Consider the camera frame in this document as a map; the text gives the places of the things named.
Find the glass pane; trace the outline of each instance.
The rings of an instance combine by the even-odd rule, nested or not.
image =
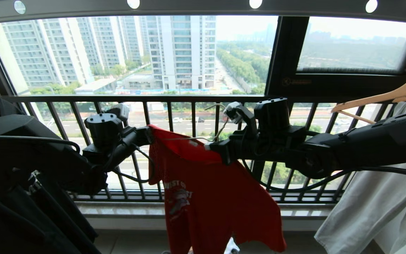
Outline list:
[[[298,71],[396,73],[406,55],[406,23],[310,17]]]
[[[0,23],[18,95],[263,94],[277,16],[110,16]]]

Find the balcony railing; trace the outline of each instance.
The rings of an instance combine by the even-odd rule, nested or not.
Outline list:
[[[163,129],[196,136],[210,136],[216,133],[222,125],[222,113],[219,106],[209,111],[203,108],[213,103],[230,103],[238,101],[247,108],[253,109],[258,101],[267,97],[260,95],[248,96],[19,96],[4,97],[4,99],[21,103],[29,115],[44,122],[53,132],[65,140],[78,143],[81,148],[91,143],[89,132],[84,127],[83,119],[90,114],[100,113],[115,103],[127,103],[130,107],[129,120],[124,125],[141,127],[148,124],[157,125]],[[344,132],[354,127],[361,127],[356,119],[337,113],[330,113],[328,103],[291,103],[290,122],[293,125],[304,125],[307,129],[326,133]],[[378,121],[389,117],[392,112],[391,104],[376,104],[354,109],[353,114]],[[227,124],[225,132],[240,130],[243,124]],[[141,148],[148,153],[147,147]],[[146,179],[148,177],[148,161],[137,152],[127,158],[116,170],[125,174]],[[295,169],[287,169],[283,163],[266,162],[263,166],[258,163],[262,172],[261,178],[269,187],[271,196],[280,204],[334,204],[337,203],[353,174],[333,180],[309,191],[295,190],[310,186],[319,180],[312,180],[301,175]],[[108,187],[95,196],[77,195],[71,193],[76,201],[163,201],[163,186],[161,183],[150,186],[124,179],[113,172],[108,174]],[[270,186],[283,188],[277,192]],[[235,182],[227,182],[225,188],[242,188]]]

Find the clothes hanger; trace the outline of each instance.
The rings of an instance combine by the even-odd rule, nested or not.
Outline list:
[[[406,83],[404,85],[402,85],[401,87],[399,87],[391,92],[388,92],[388,93],[382,93],[381,95],[374,95],[374,96],[361,98],[361,99],[357,99],[357,100],[351,100],[351,101],[348,101],[345,103],[340,103],[332,109],[332,113],[338,112],[338,113],[353,117],[355,119],[374,124],[375,123],[374,121],[367,120],[362,117],[347,113],[343,110],[348,109],[348,108],[365,106],[366,104],[392,100],[392,99],[394,99],[393,102],[402,101],[402,100],[406,101]]]

